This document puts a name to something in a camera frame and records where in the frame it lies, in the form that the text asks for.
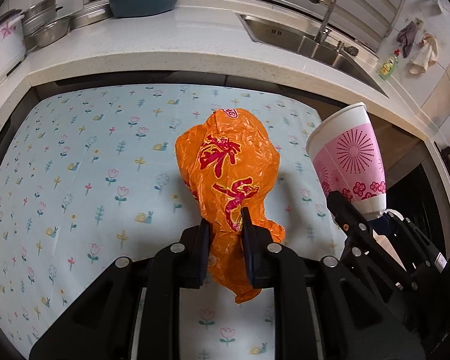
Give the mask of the operator hand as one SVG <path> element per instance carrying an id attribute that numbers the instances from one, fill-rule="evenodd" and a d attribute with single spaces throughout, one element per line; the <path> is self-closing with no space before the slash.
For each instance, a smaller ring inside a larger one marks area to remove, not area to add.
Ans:
<path id="1" fill-rule="evenodd" d="M 405 269 L 401 259 L 399 258 L 389 239 L 384 235 L 378 234 L 375 230 L 372 230 L 372 235 L 375 241 L 387 252 L 387 254 L 389 254 L 402 269 Z"/>

